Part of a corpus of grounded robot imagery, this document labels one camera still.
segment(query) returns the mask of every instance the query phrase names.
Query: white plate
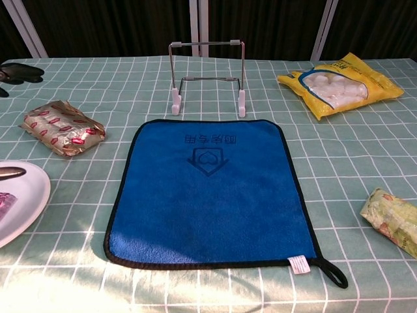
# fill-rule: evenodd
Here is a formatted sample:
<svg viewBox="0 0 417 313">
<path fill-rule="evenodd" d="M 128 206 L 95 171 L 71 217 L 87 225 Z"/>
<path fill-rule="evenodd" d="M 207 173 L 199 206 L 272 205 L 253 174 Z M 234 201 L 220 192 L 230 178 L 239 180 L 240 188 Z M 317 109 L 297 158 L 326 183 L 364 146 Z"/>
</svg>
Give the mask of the white plate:
<svg viewBox="0 0 417 313">
<path fill-rule="evenodd" d="M 4 161 L 0 167 L 24 168 L 26 174 L 0 181 L 0 192 L 17 198 L 8 213 L 0 220 L 0 248 L 23 233 L 45 208 L 51 192 L 51 183 L 45 171 L 28 162 Z"/>
</svg>

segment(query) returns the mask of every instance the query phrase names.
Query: white plastic foot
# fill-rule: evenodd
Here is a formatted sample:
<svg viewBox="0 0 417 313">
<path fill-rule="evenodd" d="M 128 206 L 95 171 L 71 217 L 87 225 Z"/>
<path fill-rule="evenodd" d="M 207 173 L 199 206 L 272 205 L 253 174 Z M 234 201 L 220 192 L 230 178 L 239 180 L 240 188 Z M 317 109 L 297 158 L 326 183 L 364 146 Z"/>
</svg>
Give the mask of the white plastic foot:
<svg viewBox="0 0 417 313">
<path fill-rule="evenodd" d="M 245 90 L 239 90 L 239 117 L 245 117 Z"/>
<path fill-rule="evenodd" d="M 181 96 L 179 95 L 177 88 L 172 88 L 171 91 L 172 94 L 172 114 L 178 115 L 180 113 L 180 107 L 181 107 Z"/>
</svg>

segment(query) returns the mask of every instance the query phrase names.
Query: green snack package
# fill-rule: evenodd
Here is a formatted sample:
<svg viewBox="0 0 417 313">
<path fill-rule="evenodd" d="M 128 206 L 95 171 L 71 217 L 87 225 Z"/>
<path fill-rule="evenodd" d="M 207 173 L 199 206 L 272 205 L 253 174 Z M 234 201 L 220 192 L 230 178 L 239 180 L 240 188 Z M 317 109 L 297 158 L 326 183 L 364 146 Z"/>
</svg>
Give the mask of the green snack package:
<svg viewBox="0 0 417 313">
<path fill-rule="evenodd" d="M 417 207 L 377 188 L 360 214 L 377 231 L 417 259 Z"/>
</svg>

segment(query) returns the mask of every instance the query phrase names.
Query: metal stand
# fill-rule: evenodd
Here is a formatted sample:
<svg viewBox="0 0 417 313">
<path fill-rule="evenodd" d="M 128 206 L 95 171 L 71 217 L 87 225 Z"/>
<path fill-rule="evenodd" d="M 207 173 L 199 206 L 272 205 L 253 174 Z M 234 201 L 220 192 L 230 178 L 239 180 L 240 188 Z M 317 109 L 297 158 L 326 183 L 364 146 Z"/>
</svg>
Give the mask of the metal stand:
<svg viewBox="0 0 417 313">
<path fill-rule="evenodd" d="M 214 45 L 230 45 L 230 46 L 242 46 L 242 77 L 241 80 L 239 78 L 234 77 L 183 77 L 181 79 L 180 88 L 177 89 L 175 87 L 175 73 L 174 73 L 174 62 L 172 58 L 172 48 L 180 48 L 185 46 L 214 46 Z M 245 108 L 245 90 L 244 90 L 244 63 L 245 63 L 245 43 L 240 40 L 230 40 L 224 42 L 189 42 L 189 43 L 182 43 L 182 42 L 172 42 L 169 45 L 169 58 L 171 60 L 171 71 L 172 71 L 172 114 L 178 115 L 180 112 L 181 107 L 181 91 L 182 85 L 184 81 L 186 82 L 194 82 L 199 80 L 222 80 L 225 82 L 237 82 L 239 88 L 239 96 L 238 96 L 238 110 L 239 110 L 239 117 L 245 117 L 246 115 L 246 108 Z"/>
</svg>

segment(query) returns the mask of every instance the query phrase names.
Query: dark curtain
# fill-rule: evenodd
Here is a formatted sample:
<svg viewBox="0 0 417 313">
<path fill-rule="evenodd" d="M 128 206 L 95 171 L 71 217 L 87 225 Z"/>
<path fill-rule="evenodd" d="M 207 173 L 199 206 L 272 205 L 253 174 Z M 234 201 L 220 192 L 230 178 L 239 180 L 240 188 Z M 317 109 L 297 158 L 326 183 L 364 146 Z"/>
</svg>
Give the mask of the dark curtain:
<svg viewBox="0 0 417 313">
<path fill-rule="evenodd" d="M 339 0 L 322 60 L 417 58 L 417 0 Z"/>
<path fill-rule="evenodd" d="M 191 40 L 188 0 L 23 3 L 50 57 L 167 55 L 171 42 Z M 175 54 L 191 55 L 187 48 Z"/>
<path fill-rule="evenodd" d="M 248 59 L 309 60 L 326 0 L 210 0 L 209 39 L 241 39 Z M 211 46 L 211 57 L 240 57 Z"/>
<path fill-rule="evenodd" d="M 0 1 L 0 64 L 9 59 L 31 57 L 6 7 Z"/>
</svg>

